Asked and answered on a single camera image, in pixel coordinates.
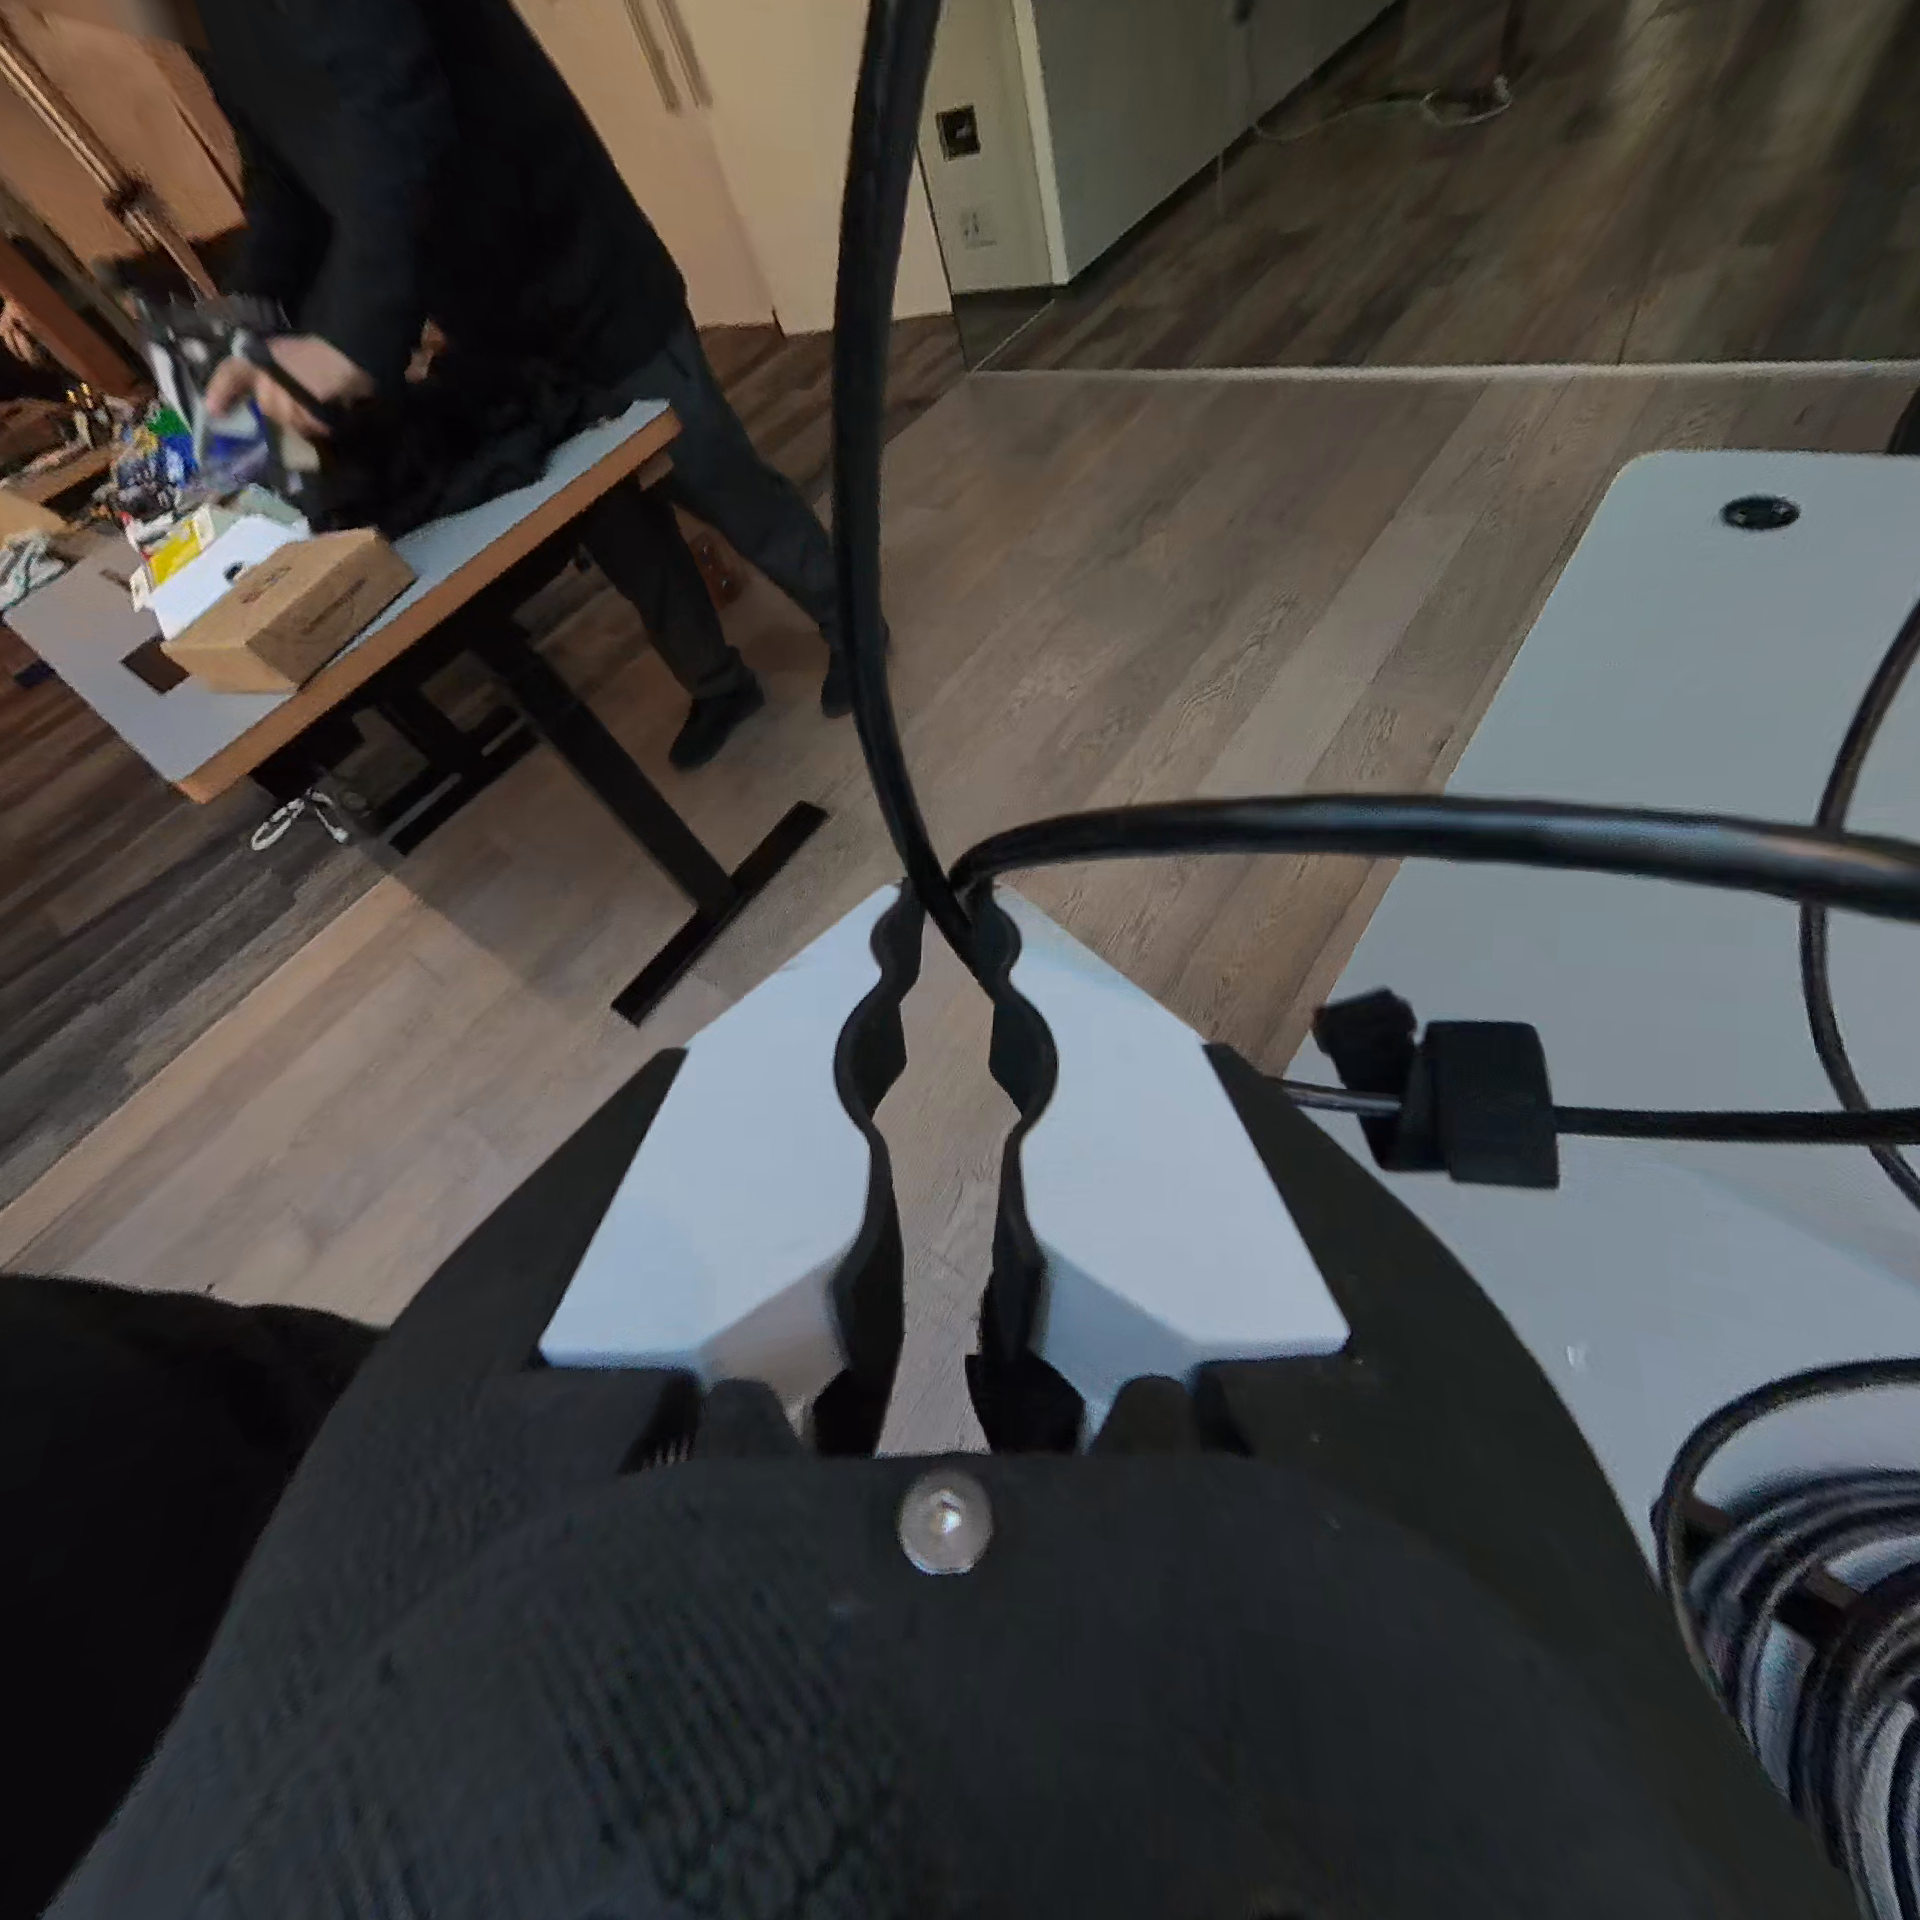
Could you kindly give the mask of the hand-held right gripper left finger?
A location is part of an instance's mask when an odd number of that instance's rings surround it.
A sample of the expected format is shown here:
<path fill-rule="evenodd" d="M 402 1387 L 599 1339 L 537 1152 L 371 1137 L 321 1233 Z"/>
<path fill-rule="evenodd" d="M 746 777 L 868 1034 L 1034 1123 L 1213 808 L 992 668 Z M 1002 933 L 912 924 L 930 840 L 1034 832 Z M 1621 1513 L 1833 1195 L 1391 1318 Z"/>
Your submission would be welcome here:
<path fill-rule="evenodd" d="M 879 1108 L 919 972 L 919 904 L 882 886 L 677 1053 L 546 1365 L 756 1381 L 818 1451 L 876 1454 L 905 1339 Z"/>

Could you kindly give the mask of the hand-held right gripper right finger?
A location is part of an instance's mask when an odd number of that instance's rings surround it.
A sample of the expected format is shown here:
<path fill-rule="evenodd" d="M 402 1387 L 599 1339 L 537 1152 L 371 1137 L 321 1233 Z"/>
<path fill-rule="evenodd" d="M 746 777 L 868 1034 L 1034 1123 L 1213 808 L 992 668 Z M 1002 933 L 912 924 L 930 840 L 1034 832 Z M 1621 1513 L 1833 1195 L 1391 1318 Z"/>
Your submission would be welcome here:
<path fill-rule="evenodd" d="M 1017 894 L 976 908 L 1000 1155 L 968 1389 L 996 1454 L 1071 1454 L 1139 1379 L 1319 1360 L 1352 1323 L 1209 1046 Z"/>

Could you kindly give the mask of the wood-edged grey desk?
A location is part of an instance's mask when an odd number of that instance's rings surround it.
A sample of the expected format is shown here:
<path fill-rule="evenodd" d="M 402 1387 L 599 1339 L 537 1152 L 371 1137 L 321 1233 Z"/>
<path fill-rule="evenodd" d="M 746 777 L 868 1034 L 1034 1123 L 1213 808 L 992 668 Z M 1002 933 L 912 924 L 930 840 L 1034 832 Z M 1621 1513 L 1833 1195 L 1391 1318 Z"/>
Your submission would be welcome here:
<path fill-rule="evenodd" d="M 641 1025 L 825 828 L 827 811 L 793 804 L 733 869 L 709 850 L 673 801 L 549 662 L 517 612 L 571 561 L 587 509 L 615 490 L 653 490 L 671 470 L 679 421 L 641 403 L 563 444 L 531 485 L 471 512 L 431 521 L 399 542 L 415 572 L 384 608 L 352 611 L 344 648 L 299 688 L 211 686 L 181 662 L 159 666 L 146 608 L 108 611 L 124 542 L 88 561 L 11 612 L 11 630 L 159 777 L 213 802 L 259 769 L 292 762 L 321 730 L 364 708 L 389 714 L 428 762 L 433 820 L 507 773 L 541 741 L 639 848 L 674 882 L 688 920 L 612 1000 Z"/>

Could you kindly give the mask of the person's dark clothing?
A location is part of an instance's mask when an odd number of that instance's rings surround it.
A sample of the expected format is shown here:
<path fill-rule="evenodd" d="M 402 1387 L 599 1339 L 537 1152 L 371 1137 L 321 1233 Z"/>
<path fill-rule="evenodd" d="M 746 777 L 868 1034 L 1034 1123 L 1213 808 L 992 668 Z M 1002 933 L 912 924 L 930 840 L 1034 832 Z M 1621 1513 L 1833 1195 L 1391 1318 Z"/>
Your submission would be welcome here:
<path fill-rule="evenodd" d="M 2 1278 L 2 1915 L 41 1915 L 179 1712 L 383 1331 Z"/>

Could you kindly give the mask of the small brown cardboard box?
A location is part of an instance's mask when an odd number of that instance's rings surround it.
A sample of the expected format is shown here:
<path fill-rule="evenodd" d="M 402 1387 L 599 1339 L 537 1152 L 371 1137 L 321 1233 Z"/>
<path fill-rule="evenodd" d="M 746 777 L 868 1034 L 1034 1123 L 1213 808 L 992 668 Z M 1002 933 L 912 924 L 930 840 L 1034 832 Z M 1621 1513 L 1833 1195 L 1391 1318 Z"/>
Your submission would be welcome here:
<path fill-rule="evenodd" d="M 417 584 L 378 531 L 311 536 L 247 570 L 164 656 L 219 692 L 295 692 Z"/>

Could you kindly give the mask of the black cloth pile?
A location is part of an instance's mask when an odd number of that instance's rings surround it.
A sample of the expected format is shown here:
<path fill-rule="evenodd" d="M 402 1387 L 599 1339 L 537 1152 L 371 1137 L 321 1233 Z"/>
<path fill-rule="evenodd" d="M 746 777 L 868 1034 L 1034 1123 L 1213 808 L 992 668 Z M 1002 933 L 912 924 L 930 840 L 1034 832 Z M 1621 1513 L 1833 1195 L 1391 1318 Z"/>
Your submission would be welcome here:
<path fill-rule="evenodd" d="M 396 542 L 531 486 L 559 446 L 615 411 L 609 388 L 565 368 L 444 349 L 421 379 L 331 417 L 303 515 L 321 536 Z"/>

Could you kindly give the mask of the white box yellow label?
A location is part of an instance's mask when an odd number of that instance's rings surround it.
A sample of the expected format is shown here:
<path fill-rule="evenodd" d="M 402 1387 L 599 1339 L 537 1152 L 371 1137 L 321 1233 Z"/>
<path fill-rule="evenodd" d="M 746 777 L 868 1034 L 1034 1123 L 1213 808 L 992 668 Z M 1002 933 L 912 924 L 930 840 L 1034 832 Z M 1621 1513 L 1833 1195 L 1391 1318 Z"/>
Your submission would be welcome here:
<path fill-rule="evenodd" d="M 144 558 L 130 584 L 132 606 L 151 616 L 164 640 L 173 640 L 225 598 L 247 570 L 311 532 L 298 512 L 199 507 Z"/>

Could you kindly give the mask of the cream cabinet doors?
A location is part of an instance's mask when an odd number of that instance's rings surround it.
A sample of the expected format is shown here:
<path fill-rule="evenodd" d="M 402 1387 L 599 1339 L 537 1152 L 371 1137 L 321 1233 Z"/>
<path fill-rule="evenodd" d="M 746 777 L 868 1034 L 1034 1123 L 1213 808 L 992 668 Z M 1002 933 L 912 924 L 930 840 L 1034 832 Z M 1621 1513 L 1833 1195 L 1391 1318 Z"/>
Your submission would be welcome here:
<path fill-rule="evenodd" d="M 517 3 L 659 229 L 704 330 L 777 321 L 713 140 L 713 92 L 682 4 Z"/>

